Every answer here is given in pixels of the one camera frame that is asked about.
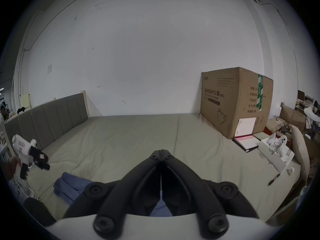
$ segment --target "blue cloth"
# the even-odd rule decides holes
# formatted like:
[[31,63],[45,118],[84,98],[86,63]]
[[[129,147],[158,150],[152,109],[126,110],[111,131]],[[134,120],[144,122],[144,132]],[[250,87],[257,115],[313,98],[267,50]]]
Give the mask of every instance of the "blue cloth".
[[166,203],[162,200],[162,190],[160,190],[160,201],[150,214],[150,217],[170,217],[172,216]]
[[88,179],[79,178],[64,172],[61,178],[58,178],[53,184],[53,192],[71,205],[91,182]]

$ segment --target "upholstered headboard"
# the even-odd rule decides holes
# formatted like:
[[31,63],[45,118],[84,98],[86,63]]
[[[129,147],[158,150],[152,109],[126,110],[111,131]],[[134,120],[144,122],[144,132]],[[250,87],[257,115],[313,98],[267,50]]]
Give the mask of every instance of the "upholstered headboard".
[[78,93],[34,107],[4,125],[10,152],[12,137],[19,134],[27,141],[35,139],[38,149],[45,149],[56,139],[88,119],[86,94]]

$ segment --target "black pen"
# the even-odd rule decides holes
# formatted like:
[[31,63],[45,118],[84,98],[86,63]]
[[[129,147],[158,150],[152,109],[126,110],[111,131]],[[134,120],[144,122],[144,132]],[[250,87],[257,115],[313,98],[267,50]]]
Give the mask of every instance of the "black pen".
[[277,176],[275,176],[272,181],[268,183],[268,186],[270,186],[279,176],[280,176],[280,173]]

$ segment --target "green tape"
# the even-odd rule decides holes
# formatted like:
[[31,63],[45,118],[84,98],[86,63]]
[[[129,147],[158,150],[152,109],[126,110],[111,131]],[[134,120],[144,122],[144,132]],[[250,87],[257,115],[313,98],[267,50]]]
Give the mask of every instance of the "green tape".
[[263,76],[258,74],[258,98],[257,98],[257,108],[259,111],[262,110],[262,96],[263,96]]

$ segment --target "gray fitted sheet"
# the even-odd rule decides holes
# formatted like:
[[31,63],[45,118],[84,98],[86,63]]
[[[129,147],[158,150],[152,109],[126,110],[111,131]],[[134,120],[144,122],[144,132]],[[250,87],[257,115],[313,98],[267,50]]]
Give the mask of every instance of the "gray fitted sheet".
[[67,172],[97,182],[120,180],[154,150],[169,150],[201,178],[235,183],[261,220],[266,221],[286,198],[300,175],[278,171],[255,149],[243,151],[226,139],[201,114],[91,117],[50,144],[50,170],[34,166],[28,180],[55,219],[68,205],[53,193],[54,182]]

